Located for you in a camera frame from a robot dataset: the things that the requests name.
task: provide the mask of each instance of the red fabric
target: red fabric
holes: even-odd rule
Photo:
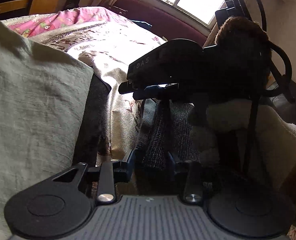
[[[152,25],[150,31],[167,40],[189,39],[204,45],[207,37],[190,25],[172,15],[139,0],[117,0],[114,6],[127,10],[126,17],[130,20],[144,21]]]

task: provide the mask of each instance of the metal screw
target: metal screw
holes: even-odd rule
[[[100,195],[97,197],[97,199],[98,199],[99,201],[101,201],[101,202],[109,202],[109,201],[113,201],[114,198],[115,198],[115,197],[114,197],[113,195],[111,195],[111,194],[107,194],[107,193],[105,193],[105,194],[100,194]]]
[[[185,197],[185,200],[188,203],[197,204],[202,200],[202,198],[201,198],[201,196],[199,196],[197,194],[189,194]]]

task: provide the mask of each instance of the white fabric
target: white fabric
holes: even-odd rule
[[[0,240],[6,201],[71,165],[92,75],[0,22]]]
[[[240,99],[209,105],[207,121],[217,132],[247,128],[250,108],[251,101]],[[296,125],[284,122],[270,106],[260,105],[256,138],[272,186],[279,189],[296,164]]]
[[[104,117],[106,147],[113,159],[122,159],[136,143],[140,101],[132,93],[119,94],[118,86],[127,81],[129,64],[165,41],[122,16],[113,16],[118,21],[74,24],[31,39],[65,50],[111,86]]]

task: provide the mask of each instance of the black strap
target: black strap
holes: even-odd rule
[[[152,99],[143,100],[143,109],[142,109],[142,120],[141,125],[136,141],[136,162],[141,163],[149,141],[151,139],[152,125],[154,121],[154,116],[156,112],[156,102]]]
[[[255,134],[256,134],[256,120],[257,120],[257,112],[259,106],[259,99],[260,96],[256,96],[251,103],[251,110],[250,110],[250,117],[249,117],[249,124],[247,129],[247,143],[245,149],[245,157],[244,157],[244,164],[242,167],[242,172],[246,175],[249,169],[250,163],[250,156],[251,156],[251,148],[255,141]]]

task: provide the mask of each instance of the brown fur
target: brown fur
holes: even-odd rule
[[[265,88],[272,57],[267,33],[245,17],[230,17],[220,28],[215,44],[231,51],[227,62],[232,83],[249,90]]]

